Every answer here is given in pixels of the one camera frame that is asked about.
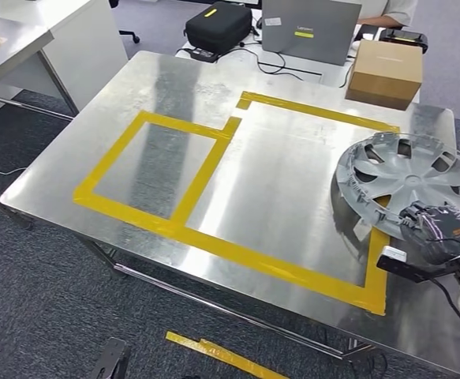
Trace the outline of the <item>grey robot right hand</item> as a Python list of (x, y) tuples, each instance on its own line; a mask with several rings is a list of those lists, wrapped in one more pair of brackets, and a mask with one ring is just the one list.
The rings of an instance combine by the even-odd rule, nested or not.
[(460, 210), (414, 201), (400, 217), (402, 237), (419, 249), (426, 262), (443, 265), (460, 258)]

